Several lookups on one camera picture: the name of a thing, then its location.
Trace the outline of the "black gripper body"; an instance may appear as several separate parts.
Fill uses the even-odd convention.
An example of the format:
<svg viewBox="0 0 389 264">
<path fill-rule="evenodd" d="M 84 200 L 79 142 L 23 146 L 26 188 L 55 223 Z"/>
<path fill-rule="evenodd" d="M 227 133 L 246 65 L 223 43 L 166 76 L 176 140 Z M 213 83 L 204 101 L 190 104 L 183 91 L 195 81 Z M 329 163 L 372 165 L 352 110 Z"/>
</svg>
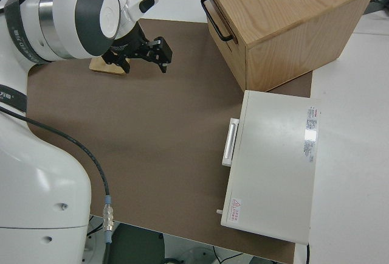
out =
<svg viewBox="0 0 389 264">
<path fill-rule="evenodd" d="M 109 50 L 119 56 L 129 58 L 139 47 L 146 43 L 146 36 L 139 22 L 123 37 L 116 39 Z"/>
</svg>

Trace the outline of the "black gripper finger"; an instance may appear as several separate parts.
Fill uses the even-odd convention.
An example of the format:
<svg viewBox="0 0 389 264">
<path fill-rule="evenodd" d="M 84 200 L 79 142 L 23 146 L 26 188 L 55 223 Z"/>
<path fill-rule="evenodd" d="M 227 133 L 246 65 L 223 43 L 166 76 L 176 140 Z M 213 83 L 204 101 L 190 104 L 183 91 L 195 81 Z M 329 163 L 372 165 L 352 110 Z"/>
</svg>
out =
<svg viewBox="0 0 389 264">
<path fill-rule="evenodd" d="M 164 37 L 159 36 L 152 41 L 146 42 L 146 60 L 157 64 L 162 73 L 166 73 L 172 56 L 173 51 Z"/>
<path fill-rule="evenodd" d="M 105 53 L 103 60 L 106 63 L 104 70 L 110 74 L 129 74 L 130 72 L 129 62 L 124 56 Z"/>
</svg>

